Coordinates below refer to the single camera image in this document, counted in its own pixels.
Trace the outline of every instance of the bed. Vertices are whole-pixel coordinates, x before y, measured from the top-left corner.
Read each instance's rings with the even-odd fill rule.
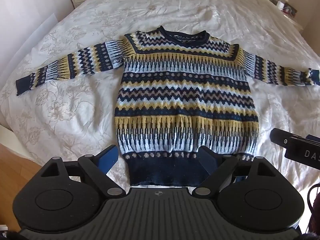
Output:
[[[15,80],[70,52],[160,25],[191,34],[206,30],[297,70],[320,68],[319,57],[268,0],[87,0],[32,49],[0,92],[1,112],[35,162],[53,156],[76,160],[117,144],[113,115],[123,70],[49,82],[18,97]],[[320,87],[281,87],[251,78],[249,84],[260,123],[256,155],[266,157],[298,190],[314,184],[319,172],[285,159],[269,133],[277,127],[320,135]],[[128,187],[122,158],[108,175]]]

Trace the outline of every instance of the ribbed hem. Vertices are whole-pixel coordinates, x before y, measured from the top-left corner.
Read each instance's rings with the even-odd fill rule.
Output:
[[[157,28],[157,30],[159,30],[161,32],[161,34],[169,41],[172,41],[173,43],[176,43],[180,46],[186,47],[186,48],[192,48],[192,47],[198,47],[201,46],[205,43],[208,42],[209,38],[210,38],[210,34],[207,33],[206,31],[202,31],[196,34],[186,34],[186,33],[182,33],[182,32],[169,32],[167,30],[165,30],[163,28],[163,26],[160,26],[159,28]],[[175,37],[180,37],[183,40],[187,40],[187,42],[183,42],[180,39],[177,39]],[[197,38],[194,41],[188,41],[191,38]]]
[[[28,75],[26,77],[16,80],[16,86],[18,91],[17,96],[30,90],[30,84],[31,84],[31,75]]]
[[[175,157],[148,157],[138,154],[126,160],[129,168],[130,185],[161,185],[176,187],[197,187],[209,173],[198,159]]]

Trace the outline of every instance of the white wall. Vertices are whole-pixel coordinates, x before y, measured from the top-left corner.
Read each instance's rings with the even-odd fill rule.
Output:
[[[309,46],[320,56],[320,10],[315,9],[313,16],[302,33],[303,38],[309,44]]]
[[[23,57],[72,10],[70,0],[0,0],[0,89]]]

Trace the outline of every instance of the floral pattern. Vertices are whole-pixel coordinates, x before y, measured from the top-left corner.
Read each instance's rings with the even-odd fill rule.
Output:
[[[32,49],[0,92],[0,111],[37,163],[57,155],[76,160],[116,144],[114,107],[122,69],[51,81],[19,97],[15,81],[72,51],[159,25],[186,33],[206,30],[281,65],[319,68],[319,57],[268,0],[87,0]],[[297,189],[314,184],[318,172],[283,158],[284,150],[268,136],[273,127],[320,135],[319,88],[249,83],[260,115],[257,155],[271,161]],[[125,188],[126,174],[120,157],[108,176]]]
[[[51,121],[64,121],[71,120],[76,114],[68,110],[67,102],[58,102],[53,101],[51,106],[48,108],[48,116],[51,118]]]

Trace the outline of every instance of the sweater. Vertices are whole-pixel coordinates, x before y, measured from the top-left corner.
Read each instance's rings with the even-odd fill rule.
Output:
[[[126,34],[68,54],[16,81],[17,95],[51,80],[124,66],[115,109],[131,185],[198,186],[197,152],[252,158],[259,133],[247,76],[276,85],[319,85],[319,70],[282,67],[206,31]]]

